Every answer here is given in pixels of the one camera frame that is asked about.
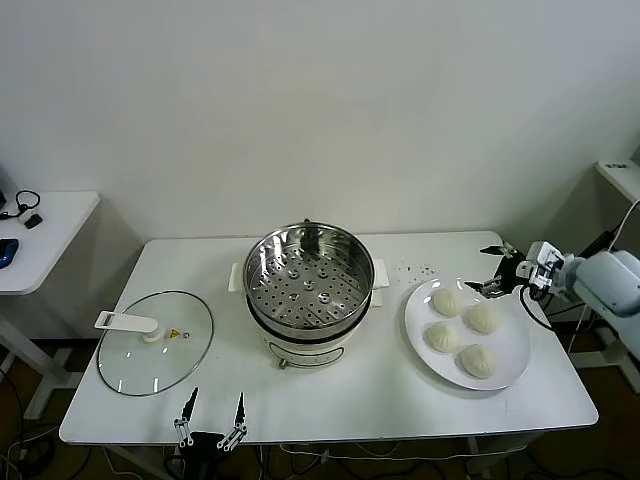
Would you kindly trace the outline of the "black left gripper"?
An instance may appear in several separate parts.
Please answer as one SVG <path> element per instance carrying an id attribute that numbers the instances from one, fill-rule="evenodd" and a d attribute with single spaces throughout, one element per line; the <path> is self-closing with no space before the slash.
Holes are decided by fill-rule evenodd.
<path id="1" fill-rule="evenodd" d="M 173 421 L 178 435 L 178 446 L 184 460 L 185 480 L 214 479 L 216 465 L 223 456 L 219 449 L 235 449 L 247 434 L 245 423 L 244 393 L 241 392 L 231 430 L 224 436 L 220 433 L 192 432 L 190 420 L 199 388 L 195 387 L 184 404 L 181 416 Z"/>

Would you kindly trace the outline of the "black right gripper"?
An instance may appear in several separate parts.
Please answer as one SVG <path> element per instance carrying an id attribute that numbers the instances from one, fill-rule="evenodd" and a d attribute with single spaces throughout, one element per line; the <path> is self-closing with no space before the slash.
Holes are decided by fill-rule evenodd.
<path id="1" fill-rule="evenodd" d="M 528 284 L 526 277 L 518 276 L 518 267 L 525 260 L 515 257 L 518 250 L 508 242 L 500 245 L 490 245 L 480 250 L 481 253 L 494 256 L 504 256 L 494 274 L 494 278 L 485 282 L 465 281 L 464 284 L 486 299 L 498 298 L 511 294 L 517 286 Z"/>

